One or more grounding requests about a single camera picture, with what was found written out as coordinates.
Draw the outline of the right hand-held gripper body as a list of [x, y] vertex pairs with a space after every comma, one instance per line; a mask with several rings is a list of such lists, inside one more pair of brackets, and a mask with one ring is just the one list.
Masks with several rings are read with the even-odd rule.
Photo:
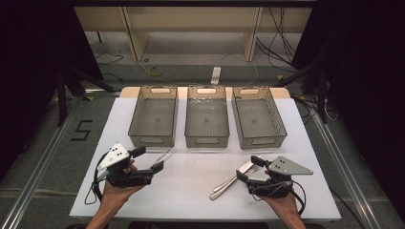
[[272, 161], [265, 160], [269, 178], [255, 180], [249, 178], [246, 187], [251, 195], [268, 198], [285, 198], [293, 186], [292, 176], [310, 176], [313, 171], [284, 157]]

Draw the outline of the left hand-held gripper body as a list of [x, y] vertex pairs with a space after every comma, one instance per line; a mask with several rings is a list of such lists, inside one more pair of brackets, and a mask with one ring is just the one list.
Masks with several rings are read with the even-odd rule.
[[129, 168], [130, 157], [128, 150], [122, 144], [116, 143], [97, 164], [96, 170], [103, 171], [96, 177], [97, 182], [108, 180], [114, 187], [134, 187], [149, 185], [153, 174], [150, 170], [136, 170]]

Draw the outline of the metal fork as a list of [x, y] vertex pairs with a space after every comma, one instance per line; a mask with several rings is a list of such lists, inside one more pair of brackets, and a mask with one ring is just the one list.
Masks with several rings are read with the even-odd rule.
[[213, 189], [213, 192], [218, 192], [219, 190], [221, 190], [222, 188], [224, 188], [228, 183], [234, 181], [236, 179], [236, 177], [231, 178], [230, 180], [225, 181], [224, 183], [218, 185], [217, 187], [215, 187]]

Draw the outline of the translucent grey plastic bin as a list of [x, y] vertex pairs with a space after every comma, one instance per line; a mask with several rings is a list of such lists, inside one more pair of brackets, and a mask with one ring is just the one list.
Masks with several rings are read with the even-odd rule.
[[229, 132], [223, 86], [189, 86], [184, 136], [188, 148], [226, 148]]
[[242, 150], [281, 147], [288, 133], [268, 87], [234, 87], [231, 103]]
[[128, 130], [133, 144], [173, 147], [177, 107], [176, 86], [142, 86]]

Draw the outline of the person's right hand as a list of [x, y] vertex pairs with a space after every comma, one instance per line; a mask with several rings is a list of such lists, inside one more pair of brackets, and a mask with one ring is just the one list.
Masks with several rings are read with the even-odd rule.
[[261, 200], [265, 201], [274, 211], [276, 216], [284, 222], [301, 219], [293, 194], [288, 194], [285, 198], [261, 197]]

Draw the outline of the person's left hand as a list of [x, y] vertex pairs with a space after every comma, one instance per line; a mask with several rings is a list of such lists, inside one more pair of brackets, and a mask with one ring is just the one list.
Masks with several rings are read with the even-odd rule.
[[142, 186], [119, 188], [109, 181], [105, 182], [101, 207], [107, 210], [119, 210], [134, 193], [140, 191]]

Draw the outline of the white table mat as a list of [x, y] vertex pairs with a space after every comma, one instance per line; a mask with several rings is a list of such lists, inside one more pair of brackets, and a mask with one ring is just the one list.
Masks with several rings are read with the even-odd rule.
[[294, 176], [294, 191], [307, 198], [303, 219], [341, 219], [335, 201], [309, 142], [297, 107], [291, 99], [275, 101], [288, 136], [278, 149], [243, 151], [239, 146], [234, 115], [229, 114], [230, 136], [225, 149], [189, 149], [185, 146], [186, 100], [180, 99], [176, 152], [164, 162], [152, 183], [135, 193], [116, 214], [117, 219], [152, 221], [269, 221], [275, 214], [263, 201], [250, 195], [241, 181], [234, 182], [219, 198], [209, 195], [215, 186], [235, 176], [252, 155], [272, 160], [284, 156], [310, 170]]

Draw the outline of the black tripod stand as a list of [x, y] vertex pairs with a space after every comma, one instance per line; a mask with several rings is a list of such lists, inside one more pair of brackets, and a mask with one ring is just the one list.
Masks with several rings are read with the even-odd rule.
[[85, 89], [81, 84], [82, 80], [88, 81], [109, 93], [116, 91], [112, 86], [107, 85], [100, 79], [85, 73], [77, 67], [63, 67], [56, 75], [56, 91], [59, 109], [58, 127], [64, 123], [68, 115], [66, 90], [69, 90], [73, 96], [82, 97], [85, 94]]
[[322, 69], [317, 61], [312, 61], [309, 65], [294, 73], [287, 79], [282, 80], [274, 85], [275, 88], [282, 88], [286, 85], [305, 77], [301, 86], [303, 94], [316, 94], [316, 111], [324, 124], [327, 123], [326, 102], [326, 72]]

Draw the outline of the white power strip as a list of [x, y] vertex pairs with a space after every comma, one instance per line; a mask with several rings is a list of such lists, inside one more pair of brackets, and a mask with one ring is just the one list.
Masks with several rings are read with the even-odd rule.
[[212, 76], [211, 76], [211, 84], [212, 85], [218, 85], [219, 84], [219, 80], [220, 80], [220, 76], [221, 76], [221, 68], [220, 67], [214, 67], [213, 68], [213, 72], [212, 72]]

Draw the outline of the beige wooden shelf unit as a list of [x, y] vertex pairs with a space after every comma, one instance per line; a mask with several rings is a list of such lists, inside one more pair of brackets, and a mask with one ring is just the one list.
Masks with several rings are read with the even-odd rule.
[[84, 31], [124, 31], [136, 61], [141, 60], [152, 32], [237, 32], [245, 59], [253, 59], [257, 34], [304, 31], [310, 8], [287, 7], [76, 7]]

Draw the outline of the black curtain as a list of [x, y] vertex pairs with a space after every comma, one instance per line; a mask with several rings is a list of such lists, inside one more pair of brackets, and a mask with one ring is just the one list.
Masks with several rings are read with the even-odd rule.
[[102, 77], [74, 7], [0, 0], [0, 181], [32, 137], [58, 77], [79, 89], [70, 69]]
[[405, 0], [315, 0], [293, 65], [315, 59], [358, 151], [405, 221]]

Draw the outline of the aluminium floor rail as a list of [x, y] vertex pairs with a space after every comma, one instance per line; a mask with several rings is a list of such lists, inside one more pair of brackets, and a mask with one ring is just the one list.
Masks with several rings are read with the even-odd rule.
[[348, 189], [353, 204], [355, 205], [357, 212], [362, 219], [364, 227], [366, 229], [381, 229], [381, 225], [373, 212], [372, 206], [368, 202], [365, 194], [359, 186], [359, 183], [355, 179], [354, 173], [350, 169], [349, 164], [342, 155], [342, 152], [338, 147], [330, 128], [327, 124], [323, 123], [318, 114], [313, 114], [313, 120], [327, 145], [332, 160], [334, 161], [346, 188]]
[[53, 157], [60, 145], [62, 137], [65, 135], [72, 121], [75, 110], [81, 102], [81, 97], [75, 97], [69, 108], [65, 119], [56, 126], [52, 138], [47, 144], [46, 149], [41, 153], [41, 157], [34, 163], [34, 168], [31, 170], [27, 182], [21, 189], [16, 189], [15, 202], [11, 206], [5, 219], [0, 223], [0, 229], [16, 229], [21, 219], [24, 217], [28, 206], [39, 186], [43, 176], [45, 175]]

